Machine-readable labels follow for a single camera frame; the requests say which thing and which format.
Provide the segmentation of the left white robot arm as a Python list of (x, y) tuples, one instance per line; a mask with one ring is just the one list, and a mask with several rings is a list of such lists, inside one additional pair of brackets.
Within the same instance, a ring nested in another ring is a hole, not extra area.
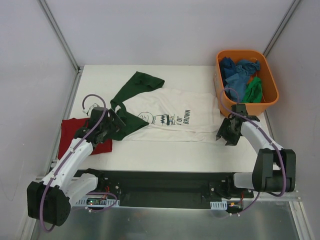
[(102, 194), (106, 189), (104, 174), (87, 169), (72, 181), (79, 166), (98, 145), (125, 127), (112, 109), (96, 106), (85, 125), (79, 128), (56, 166), (39, 182), (32, 181), (26, 190), (27, 214), (54, 226), (61, 226), (71, 208), (86, 194)]

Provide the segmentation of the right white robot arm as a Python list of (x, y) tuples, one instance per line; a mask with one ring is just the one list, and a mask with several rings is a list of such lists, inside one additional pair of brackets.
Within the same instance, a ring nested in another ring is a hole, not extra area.
[(257, 157), (252, 172), (236, 172), (232, 181), (225, 184), (225, 192), (237, 197), (243, 189), (268, 193), (281, 197), (291, 193), (296, 186), (296, 153), (276, 143), (261, 127), (255, 115), (249, 115), (246, 105), (237, 103), (228, 110), (216, 139), (224, 139), (226, 146), (236, 146), (245, 138), (255, 150)]

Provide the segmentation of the orange plastic bin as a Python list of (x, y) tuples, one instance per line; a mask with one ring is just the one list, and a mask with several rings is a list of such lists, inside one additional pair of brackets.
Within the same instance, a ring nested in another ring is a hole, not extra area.
[(270, 70), (269, 64), (265, 56), (255, 50), (250, 49), (227, 49), (222, 50), (216, 55), (216, 70), (215, 76), (213, 78), (213, 83), (215, 87), (216, 97), (218, 98), (218, 106), (221, 114), (228, 116), (228, 111), (226, 111), (221, 103), (227, 108), (230, 108), (235, 104), (234, 101), (228, 98), (225, 93), (222, 93), (224, 88), (223, 78), (221, 75), (221, 70), (219, 63), (223, 58), (231, 58), (235, 63), (245, 59), (251, 62), (259, 61), (260, 70), (257, 72), (256, 76), (261, 79), (262, 83), (262, 99), (260, 103), (247, 103), (246, 109), (250, 115), (259, 116), (263, 113), (268, 107), (274, 105), (279, 99), (279, 92), (276, 85), (276, 82), (273, 78), (272, 72)]

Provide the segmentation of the right aluminium frame post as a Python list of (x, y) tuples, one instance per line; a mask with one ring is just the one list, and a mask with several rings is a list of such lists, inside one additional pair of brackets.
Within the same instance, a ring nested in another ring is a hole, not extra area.
[(271, 39), (269, 40), (266, 48), (263, 51), (263, 55), (265, 57), (267, 57), (270, 54), (273, 47), (277, 43), (278, 39), (282, 35), (286, 26), (288, 25), (288, 23), (290, 22), (290, 20), (292, 19), (292, 17), (294, 16), (295, 12), (297, 11), (297, 9), (299, 8), (299, 6), (301, 5), (302, 2), (303, 2), (303, 0), (293, 0), (291, 2), (287, 11), (285, 12), (283, 18), (281, 19), (279, 25), (277, 26), (275, 32), (273, 33)]

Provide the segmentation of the folded red t shirt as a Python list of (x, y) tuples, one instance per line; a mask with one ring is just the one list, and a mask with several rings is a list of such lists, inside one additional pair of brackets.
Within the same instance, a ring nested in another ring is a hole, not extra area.
[[(62, 120), (59, 149), (58, 149), (58, 155), (57, 155), (57, 158), (59, 160), (63, 157), (63, 155), (68, 150), (76, 131), (79, 128), (83, 127), (88, 120), (89, 118), (80, 118), (80, 119), (71, 118), (71, 119)], [(112, 152), (112, 150), (113, 150), (113, 142), (111, 139), (108, 139), (106, 140), (106, 142), (98, 144), (97, 147), (91, 153), (91, 155), (110, 153)]]

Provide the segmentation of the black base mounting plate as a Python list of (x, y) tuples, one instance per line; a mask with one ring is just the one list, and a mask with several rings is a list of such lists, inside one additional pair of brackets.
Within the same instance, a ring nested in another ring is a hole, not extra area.
[(115, 171), (88, 168), (75, 174), (93, 174), (98, 191), (116, 195), (121, 207), (209, 209), (211, 202), (253, 199), (245, 188), (235, 188), (232, 172)]

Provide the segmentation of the dark blue t shirt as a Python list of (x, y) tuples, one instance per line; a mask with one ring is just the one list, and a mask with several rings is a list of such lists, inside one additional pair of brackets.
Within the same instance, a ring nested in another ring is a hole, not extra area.
[(229, 57), (224, 57), (219, 62), (219, 68), (220, 68), (220, 73), (221, 73), (221, 77), (223, 80), (225, 80), (225, 79), (227, 79), (237, 73), (236, 72), (236, 64)]

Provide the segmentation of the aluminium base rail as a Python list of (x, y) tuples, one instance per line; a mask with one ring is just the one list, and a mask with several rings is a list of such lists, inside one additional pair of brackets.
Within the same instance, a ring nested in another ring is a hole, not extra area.
[[(68, 185), (66, 185), (67, 188), (73, 188), (74, 184), (77, 183), (79, 181), (81, 177), (73, 177), (71, 179), (71, 181), (68, 182)], [(107, 183), (105, 190), (108, 193), (113, 193), (115, 195), (120, 195), (120, 194), (124, 194), (125, 193), (125, 187), (124, 185), (122, 187), (120, 187), (120, 185), (116, 184), (116, 186), (111, 186), (111, 183)], [(235, 188), (234, 193), (230, 193), (230, 195), (233, 195), (233, 198), (240, 198), (240, 194), (241, 192), (244, 193), (245, 198), (247, 199), (253, 199), (257, 196), (258, 192), (254, 191), (252, 189), (239, 189), (239, 188)], [(96, 191), (93, 190), (87, 194), (83, 194), (82, 197), (84, 196), (89, 196), (89, 195), (94, 195), (94, 196), (106, 196), (106, 193), (102, 192), (102, 191)], [(287, 192), (285, 193), (282, 197), (276, 197), (273, 196), (267, 192), (261, 192), (259, 195), (259, 198), (261, 201), (285, 201), (285, 202), (289, 202), (289, 201), (297, 201), (297, 202), (301, 202), (302, 201), (302, 197), (300, 196), (300, 192), (298, 190), (295, 190), (293, 192)]]

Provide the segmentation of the light blue t shirt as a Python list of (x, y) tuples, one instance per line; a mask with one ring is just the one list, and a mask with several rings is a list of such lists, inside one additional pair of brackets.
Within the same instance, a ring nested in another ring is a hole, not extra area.
[(257, 72), (261, 70), (260, 62), (241, 59), (236, 65), (236, 74), (222, 80), (225, 93), (228, 98), (236, 103), (242, 103), (247, 85), (257, 76)]

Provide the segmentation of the left aluminium frame post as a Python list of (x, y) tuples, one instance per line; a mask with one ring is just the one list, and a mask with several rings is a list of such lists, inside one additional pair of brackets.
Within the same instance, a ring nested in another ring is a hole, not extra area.
[(43, 14), (45, 15), (49, 25), (51, 26), (53, 33), (55, 34), (57, 40), (59, 41), (62, 50), (66, 54), (72, 68), (75, 70), (75, 72), (78, 74), (81, 72), (82, 67), (78, 64), (69, 44), (67, 43), (63, 32), (61, 31), (61, 28), (55, 19), (52, 10), (47, 3), (46, 0), (37, 0), (37, 3), (39, 4), (40, 9), (42, 10)]

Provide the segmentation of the white and green t shirt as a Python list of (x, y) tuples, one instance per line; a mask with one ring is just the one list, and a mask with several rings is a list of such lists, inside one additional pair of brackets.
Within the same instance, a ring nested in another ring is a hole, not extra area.
[(125, 126), (115, 141), (214, 141), (223, 117), (217, 97), (164, 87), (161, 78), (136, 72), (110, 101)]

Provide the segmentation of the bright green t shirt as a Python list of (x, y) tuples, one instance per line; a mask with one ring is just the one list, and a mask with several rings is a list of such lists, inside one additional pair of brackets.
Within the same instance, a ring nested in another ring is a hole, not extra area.
[(246, 86), (242, 103), (260, 103), (263, 97), (262, 81), (255, 76)]

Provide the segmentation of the aluminium frame post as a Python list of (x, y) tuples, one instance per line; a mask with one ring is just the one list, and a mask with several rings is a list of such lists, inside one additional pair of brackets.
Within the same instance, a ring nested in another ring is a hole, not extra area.
[(286, 26), (288, 25), (288, 23), (290, 22), (290, 20), (292, 19), (292, 17), (294, 16), (295, 12), (297, 11), (297, 9), (299, 8), (299, 6), (301, 5), (302, 2), (303, 2), (303, 0), (293, 0), (291, 2), (287, 11), (285, 12), (283, 18), (281, 19), (279, 25), (277, 26), (275, 32), (273, 33), (271, 39), (269, 40), (266, 48), (263, 51), (263, 55), (265, 57), (267, 57), (270, 54), (273, 47), (277, 43), (278, 39), (282, 35)]
[(47, 3), (46, 0), (37, 0), (37, 3), (39, 4), (40, 9), (42, 10), (43, 14), (45, 15), (49, 25), (51, 26), (53, 33), (55, 34), (57, 40), (59, 41), (62, 50), (66, 54), (72, 68), (75, 70), (75, 72), (78, 74), (81, 72), (82, 67), (78, 64), (69, 44), (67, 43), (63, 32), (61, 31), (61, 28), (55, 19), (52, 10)]

